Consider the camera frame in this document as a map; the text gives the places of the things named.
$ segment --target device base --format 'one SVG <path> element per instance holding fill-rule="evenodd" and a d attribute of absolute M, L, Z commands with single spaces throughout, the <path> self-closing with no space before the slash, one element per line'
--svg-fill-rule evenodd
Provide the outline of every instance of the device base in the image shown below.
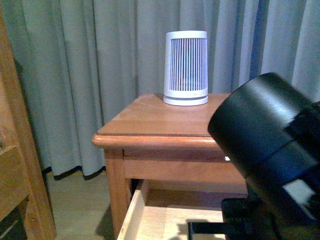
<path fill-rule="evenodd" d="M 163 101 L 166 104 L 177 106 L 196 106 L 206 104 L 208 102 L 208 96 L 195 97 L 195 98 L 176 98 L 163 96 Z"/>

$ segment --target open drawer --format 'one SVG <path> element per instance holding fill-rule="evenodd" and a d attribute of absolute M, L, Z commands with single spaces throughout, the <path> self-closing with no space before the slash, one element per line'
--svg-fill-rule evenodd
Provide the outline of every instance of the open drawer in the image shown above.
<path fill-rule="evenodd" d="M 188 222 L 222 222 L 221 201 L 244 194 L 154 189 L 141 181 L 134 192 L 118 240 L 187 240 Z M 224 240 L 197 234 L 194 240 Z"/>

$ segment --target wooden wardrobe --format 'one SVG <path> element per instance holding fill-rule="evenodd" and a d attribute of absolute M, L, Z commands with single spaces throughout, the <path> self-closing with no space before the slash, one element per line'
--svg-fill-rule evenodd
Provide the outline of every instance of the wooden wardrobe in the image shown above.
<path fill-rule="evenodd" d="M 0 9 L 0 221 L 18 207 L 29 240 L 56 229 Z"/>

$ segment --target white cylindrical device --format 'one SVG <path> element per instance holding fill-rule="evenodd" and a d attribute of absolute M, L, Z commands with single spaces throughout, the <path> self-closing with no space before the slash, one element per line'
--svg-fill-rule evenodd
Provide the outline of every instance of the white cylindrical device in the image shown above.
<path fill-rule="evenodd" d="M 166 34 L 163 101 L 194 106 L 208 102 L 206 31 Z"/>

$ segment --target nightstand top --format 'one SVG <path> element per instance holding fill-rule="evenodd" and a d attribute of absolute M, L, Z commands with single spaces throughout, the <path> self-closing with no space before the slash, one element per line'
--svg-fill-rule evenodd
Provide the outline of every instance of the nightstand top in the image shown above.
<path fill-rule="evenodd" d="M 198 138 L 199 141 L 207 139 L 212 142 L 207 131 L 208 124 L 227 97 L 228 94 L 209 94 L 206 104 L 176 106 L 164 103 L 163 95 L 141 95 L 103 126 L 93 136 L 93 143 L 104 148 L 113 145 L 115 138 L 121 137 L 127 137 L 127 140 L 134 137 L 136 141 L 149 138 Z"/>

